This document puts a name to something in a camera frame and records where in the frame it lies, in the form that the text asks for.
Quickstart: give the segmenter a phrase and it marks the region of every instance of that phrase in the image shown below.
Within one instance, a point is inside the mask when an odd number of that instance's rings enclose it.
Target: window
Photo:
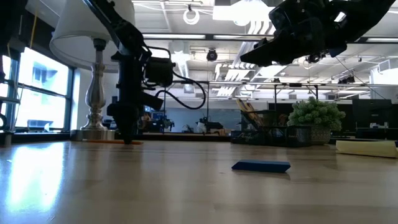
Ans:
[[[17,106],[16,126],[43,128],[63,128],[66,99],[45,93],[18,88],[21,105]]]
[[[21,54],[19,83],[66,95],[69,68],[29,48]]]
[[[7,56],[2,56],[2,69],[6,74],[6,79],[10,79],[11,59]],[[0,83],[0,96],[7,97],[8,85]],[[7,104],[3,103],[1,106],[1,114],[6,114]]]
[[[68,128],[65,117],[72,103],[69,67],[28,48],[19,65],[17,93],[21,104],[11,116],[15,127]]]

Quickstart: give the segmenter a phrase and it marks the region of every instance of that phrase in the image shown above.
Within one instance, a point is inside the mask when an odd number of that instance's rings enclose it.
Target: silver lamp base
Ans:
[[[70,139],[72,141],[82,140],[114,140],[114,130],[72,130]]]

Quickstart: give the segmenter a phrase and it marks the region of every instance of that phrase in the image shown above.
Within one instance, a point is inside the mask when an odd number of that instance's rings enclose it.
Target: plant pot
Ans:
[[[313,146],[328,144],[330,141],[330,128],[311,126],[311,143]]]

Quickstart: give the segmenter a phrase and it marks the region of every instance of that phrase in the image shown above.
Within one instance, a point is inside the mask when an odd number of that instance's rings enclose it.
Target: computer monitor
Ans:
[[[371,123],[384,125],[393,119],[391,100],[353,100],[353,113],[357,128],[370,128]]]

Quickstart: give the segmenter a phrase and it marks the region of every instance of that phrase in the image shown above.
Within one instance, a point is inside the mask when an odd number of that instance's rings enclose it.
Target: camera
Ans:
[[[216,49],[210,49],[209,52],[207,53],[207,61],[209,62],[214,62],[217,60],[217,52]]]

